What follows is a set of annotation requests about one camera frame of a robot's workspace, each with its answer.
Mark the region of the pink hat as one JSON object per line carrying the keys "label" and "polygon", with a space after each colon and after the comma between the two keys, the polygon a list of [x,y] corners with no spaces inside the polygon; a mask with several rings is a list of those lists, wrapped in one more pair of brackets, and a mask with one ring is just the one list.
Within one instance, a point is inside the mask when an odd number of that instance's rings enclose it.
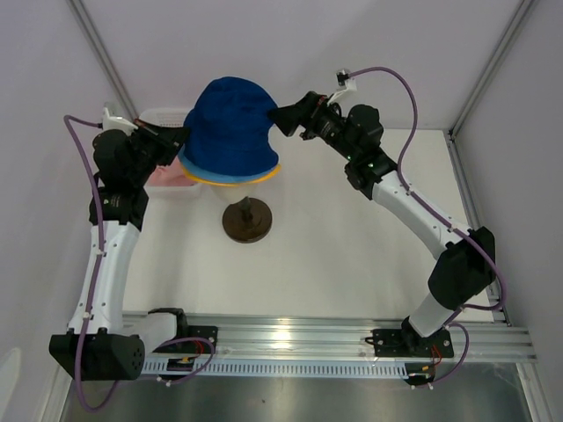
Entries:
{"label": "pink hat", "polygon": [[188,187],[196,184],[196,181],[185,174],[177,157],[169,165],[158,166],[146,182],[147,186],[152,187]]}

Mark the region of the light blue bucket hat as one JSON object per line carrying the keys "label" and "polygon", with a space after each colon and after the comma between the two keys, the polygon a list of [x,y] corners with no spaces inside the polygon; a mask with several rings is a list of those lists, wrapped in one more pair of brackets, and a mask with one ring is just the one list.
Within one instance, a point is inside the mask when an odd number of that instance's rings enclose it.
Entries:
{"label": "light blue bucket hat", "polygon": [[277,164],[272,169],[265,171],[260,174],[251,176],[229,176],[224,174],[215,173],[212,171],[203,170],[201,167],[193,164],[184,156],[185,148],[182,147],[177,155],[179,162],[184,169],[185,174],[200,183],[207,183],[215,186],[223,185],[242,185],[242,184],[252,184],[259,183],[268,180],[275,176],[281,169],[281,166]]}

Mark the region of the dark blue bucket hat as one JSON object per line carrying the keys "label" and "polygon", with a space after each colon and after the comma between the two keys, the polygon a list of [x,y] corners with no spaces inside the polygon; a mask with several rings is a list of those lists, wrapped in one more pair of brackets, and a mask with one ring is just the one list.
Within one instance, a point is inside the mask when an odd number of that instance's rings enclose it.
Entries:
{"label": "dark blue bucket hat", "polygon": [[270,94],[251,80],[224,76],[210,82],[186,116],[189,136],[179,161],[202,178],[259,178],[272,172],[279,156],[269,143]]}

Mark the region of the yellow bucket hat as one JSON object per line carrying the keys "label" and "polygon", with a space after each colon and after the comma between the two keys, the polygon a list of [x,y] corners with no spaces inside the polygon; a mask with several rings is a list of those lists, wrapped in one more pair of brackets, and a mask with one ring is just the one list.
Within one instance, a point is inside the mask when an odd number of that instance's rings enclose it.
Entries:
{"label": "yellow bucket hat", "polygon": [[184,168],[185,174],[192,180],[205,185],[238,185],[238,184],[258,184],[265,182],[279,173],[281,166],[277,164],[275,167],[261,174],[252,176],[226,176],[209,171],[204,171],[199,168]]}

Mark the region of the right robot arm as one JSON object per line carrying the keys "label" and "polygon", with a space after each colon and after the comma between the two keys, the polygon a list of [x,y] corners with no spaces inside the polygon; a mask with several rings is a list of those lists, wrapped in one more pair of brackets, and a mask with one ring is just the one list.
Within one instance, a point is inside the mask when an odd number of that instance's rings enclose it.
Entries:
{"label": "right robot arm", "polygon": [[401,324],[405,351],[424,353],[435,334],[494,281],[494,235],[486,228],[457,226],[400,176],[398,165],[380,145],[384,128],[376,108],[356,105],[342,115],[330,98],[310,91],[294,105],[267,115],[284,135],[291,136],[301,127],[301,138],[320,138],[346,158],[349,184],[394,214],[435,258],[427,296]]}

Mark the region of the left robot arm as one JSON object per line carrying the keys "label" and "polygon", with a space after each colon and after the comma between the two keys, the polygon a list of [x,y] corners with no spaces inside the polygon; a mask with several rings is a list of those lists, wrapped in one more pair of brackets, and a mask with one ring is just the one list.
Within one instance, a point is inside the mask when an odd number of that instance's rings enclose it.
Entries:
{"label": "left robot arm", "polygon": [[161,345],[176,353],[189,344],[181,309],[154,309],[130,329],[123,323],[129,264],[149,203],[145,184],[157,167],[172,163],[188,136],[186,127],[138,120],[128,133],[106,129],[92,142],[86,162],[92,191],[90,257],[67,331],[53,335],[48,348],[75,382],[134,380],[147,354]]}

